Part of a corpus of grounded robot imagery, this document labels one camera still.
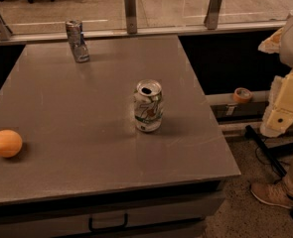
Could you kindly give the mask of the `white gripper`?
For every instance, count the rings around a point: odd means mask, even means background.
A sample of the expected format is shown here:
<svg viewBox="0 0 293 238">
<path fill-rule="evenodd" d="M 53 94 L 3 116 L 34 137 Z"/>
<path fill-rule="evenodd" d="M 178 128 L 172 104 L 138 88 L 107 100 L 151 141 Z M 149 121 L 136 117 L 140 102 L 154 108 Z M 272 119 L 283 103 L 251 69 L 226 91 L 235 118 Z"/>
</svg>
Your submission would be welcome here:
<svg viewBox="0 0 293 238">
<path fill-rule="evenodd" d="M 267 54 L 278 54 L 280 51 L 281 62 L 293 67 L 293 11 L 283 29 L 278 29 L 262 41 L 258 49 Z M 284 134 L 293 124 L 293 69 L 284 77 L 274 77 L 268 102 L 260 132 L 265 137 L 274 138 Z"/>
</svg>

